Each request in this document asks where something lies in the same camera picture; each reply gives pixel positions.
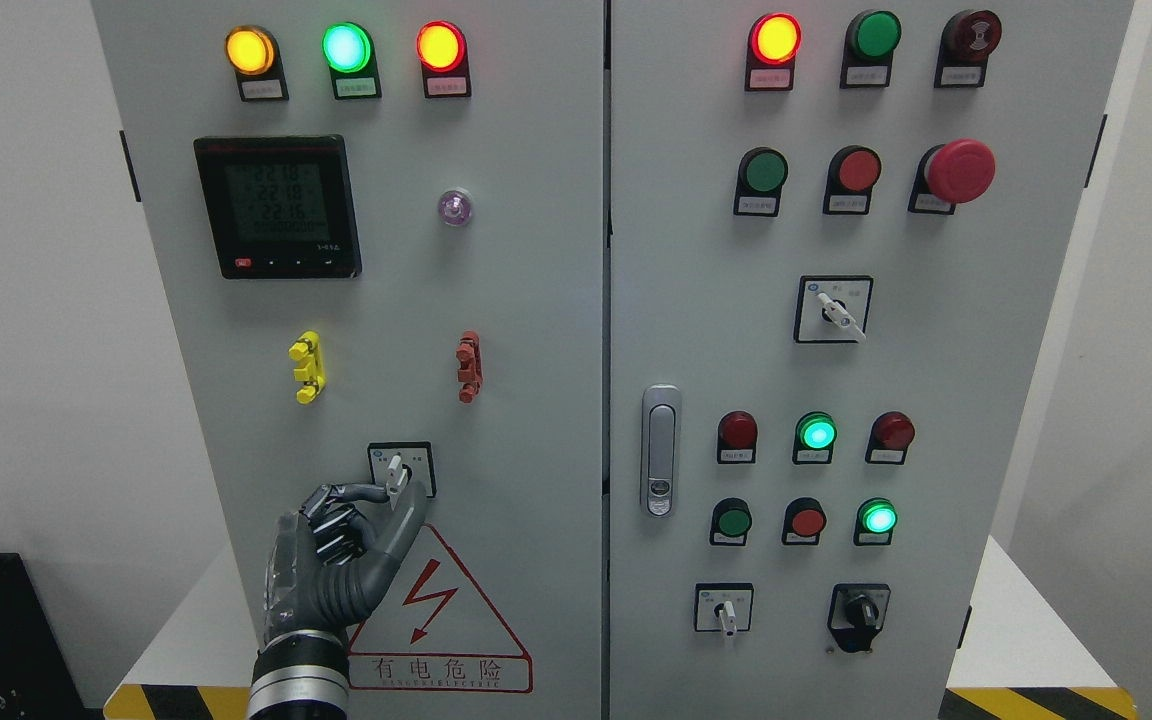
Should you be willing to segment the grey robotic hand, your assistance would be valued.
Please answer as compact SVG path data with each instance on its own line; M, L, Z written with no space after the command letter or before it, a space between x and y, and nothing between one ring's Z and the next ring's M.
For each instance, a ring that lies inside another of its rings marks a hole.
M367 620L429 514L420 480L397 495L367 483L319 486L285 511L265 574L262 643L314 630L343 634Z

